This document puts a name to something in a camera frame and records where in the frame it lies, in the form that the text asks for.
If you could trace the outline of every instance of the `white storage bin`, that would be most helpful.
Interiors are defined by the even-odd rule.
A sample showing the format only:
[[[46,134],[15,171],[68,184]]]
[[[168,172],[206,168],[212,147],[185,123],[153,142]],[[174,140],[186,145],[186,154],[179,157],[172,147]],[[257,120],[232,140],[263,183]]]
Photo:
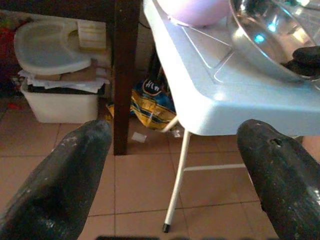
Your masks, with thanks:
[[[98,95],[28,92],[27,81],[21,92],[41,123],[83,124],[98,117]]]

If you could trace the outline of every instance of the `tiled floor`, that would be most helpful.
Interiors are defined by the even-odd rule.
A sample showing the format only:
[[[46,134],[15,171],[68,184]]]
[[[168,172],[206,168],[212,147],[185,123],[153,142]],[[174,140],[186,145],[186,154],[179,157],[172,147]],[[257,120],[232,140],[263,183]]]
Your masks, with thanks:
[[[79,124],[42,124],[27,104],[0,104],[0,210],[28,174]],[[134,132],[145,143],[131,140]],[[173,189],[182,139],[130,121],[128,155],[107,156],[99,189],[80,240],[155,236],[239,240],[276,239],[245,169],[187,172],[171,232],[162,225]],[[242,163],[235,136],[192,136],[188,166]]]

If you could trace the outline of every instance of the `wooden table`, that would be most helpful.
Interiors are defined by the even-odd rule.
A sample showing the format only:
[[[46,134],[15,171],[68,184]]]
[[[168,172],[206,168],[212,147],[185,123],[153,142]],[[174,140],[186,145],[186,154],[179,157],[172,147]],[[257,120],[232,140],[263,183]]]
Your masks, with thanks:
[[[115,69],[113,152],[125,155],[131,90],[136,77],[140,0],[1,0],[0,9],[107,23]]]

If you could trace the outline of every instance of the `black leg cap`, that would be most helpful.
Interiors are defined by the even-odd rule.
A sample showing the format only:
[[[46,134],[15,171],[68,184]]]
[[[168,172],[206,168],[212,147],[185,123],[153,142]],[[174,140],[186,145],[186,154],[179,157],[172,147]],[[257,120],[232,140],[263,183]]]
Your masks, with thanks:
[[[163,224],[162,231],[164,233],[168,233],[170,231],[170,225],[169,224]]]

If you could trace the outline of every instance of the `dark wooden table leg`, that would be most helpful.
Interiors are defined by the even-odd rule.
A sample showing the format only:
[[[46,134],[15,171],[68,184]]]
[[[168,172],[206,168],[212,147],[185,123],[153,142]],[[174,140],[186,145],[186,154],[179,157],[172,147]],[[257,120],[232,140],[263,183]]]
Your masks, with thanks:
[[[127,154],[129,112],[136,78],[140,0],[115,1],[113,153]]]

